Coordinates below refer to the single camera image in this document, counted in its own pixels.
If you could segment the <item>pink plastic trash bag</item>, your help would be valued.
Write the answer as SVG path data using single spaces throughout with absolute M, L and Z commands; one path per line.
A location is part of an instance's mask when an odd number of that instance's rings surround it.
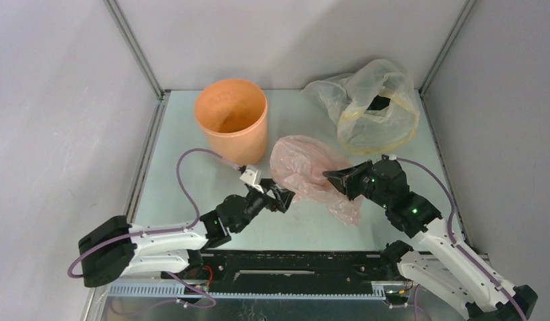
M 279 138 L 270 156 L 270 171 L 279 186 L 295 192 L 299 200 L 324 205 L 345 225 L 359 223 L 362 199 L 348 200 L 327 181 L 323 173 L 351 166 L 347 158 L 323 142 L 304 135 Z

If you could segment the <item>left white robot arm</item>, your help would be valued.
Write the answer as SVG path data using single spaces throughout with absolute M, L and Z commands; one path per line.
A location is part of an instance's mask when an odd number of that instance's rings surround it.
M 247 190 L 247 195 L 229 195 L 214 210 L 182 225 L 149 227 L 130 224 L 123 215 L 111 217 L 79 240 L 79 277 L 87 288 L 149 272 L 196 278 L 203 269 L 201 250 L 231 241 L 265 209 L 287 212 L 295 196 L 273 179 L 261 179 L 258 187 Z

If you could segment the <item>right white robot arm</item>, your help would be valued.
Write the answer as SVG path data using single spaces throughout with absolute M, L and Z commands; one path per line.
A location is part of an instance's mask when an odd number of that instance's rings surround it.
M 363 196 L 384 208 L 387 220 L 424 247 L 444 269 L 430 266 L 412 246 L 398 240 L 380 253 L 381 273 L 401 276 L 425 287 L 466 320 L 528 320 L 538 300 L 528 285 L 516 286 L 458 241 L 452 219 L 411 191 L 403 159 L 384 155 L 339 171 L 325 171 L 327 181 L 349 200 Z

